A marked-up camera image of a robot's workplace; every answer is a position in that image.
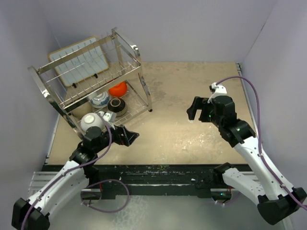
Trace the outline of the brown rimmed beige bowl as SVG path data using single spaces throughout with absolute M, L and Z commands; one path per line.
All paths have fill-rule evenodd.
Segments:
M 113 98 L 107 104 L 109 111 L 116 114 L 116 117 L 121 117 L 125 115 L 128 110 L 126 102 L 121 98 Z

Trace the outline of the white bowl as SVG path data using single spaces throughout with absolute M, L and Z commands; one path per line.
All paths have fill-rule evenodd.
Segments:
M 90 127 L 99 127 L 102 129 L 104 127 L 104 122 L 101 117 L 96 113 L 85 114 L 80 122 L 81 130 L 86 132 Z

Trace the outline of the blue floral ceramic bowl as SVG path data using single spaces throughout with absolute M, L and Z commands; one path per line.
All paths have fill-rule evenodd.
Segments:
M 108 92 L 103 92 L 90 100 L 91 105 L 96 109 L 105 108 L 110 101 Z

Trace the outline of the orange plastic bowl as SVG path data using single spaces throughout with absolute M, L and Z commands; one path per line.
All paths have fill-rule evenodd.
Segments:
M 123 95 L 125 95 L 127 90 L 128 90 L 127 84 L 126 84 L 126 82 L 123 81 L 123 82 L 115 85 L 114 87 L 110 88 L 108 90 L 108 92 L 111 96 L 119 98 L 119 97 L 122 97 Z

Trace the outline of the olive beige bowl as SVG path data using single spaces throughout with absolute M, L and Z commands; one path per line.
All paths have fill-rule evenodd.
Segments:
M 82 119 L 82 117 L 88 113 L 92 112 L 92 105 L 89 102 L 86 102 L 77 108 L 72 110 L 72 115 L 78 119 Z

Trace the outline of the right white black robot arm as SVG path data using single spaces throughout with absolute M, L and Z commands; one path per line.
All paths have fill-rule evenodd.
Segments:
M 217 187 L 228 185 L 237 189 L 257 206 L 262 218 L 271 225 L 299 210 L 307 197 L 306 191 L 294 187 L 276 168 L 259 146 L 251 126 L 237 118 L 231 97 L 196 96 L 187 109 L 189 120 L 194 120 L 197 110 L 201 111 L 199 121 L 215 125 L 221 137 L 245 159 L 258 179 L 255 182 L 233 165 L 224 163 L 215 169 L 213 182 Z

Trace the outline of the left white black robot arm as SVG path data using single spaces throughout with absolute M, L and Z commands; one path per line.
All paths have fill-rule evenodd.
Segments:
M 101 185 L 99 171 L 94 167 L 100 151 L 107 153 L 116 143 L 129 147 L 139 133 L 125 126 L 87 129 L 81 142 L 61 170 L 38 192 L 27 199 L 19 198 L 13 206 L 12 226 L 17 230 L 47 230 L 52 215 L 84 188 Z

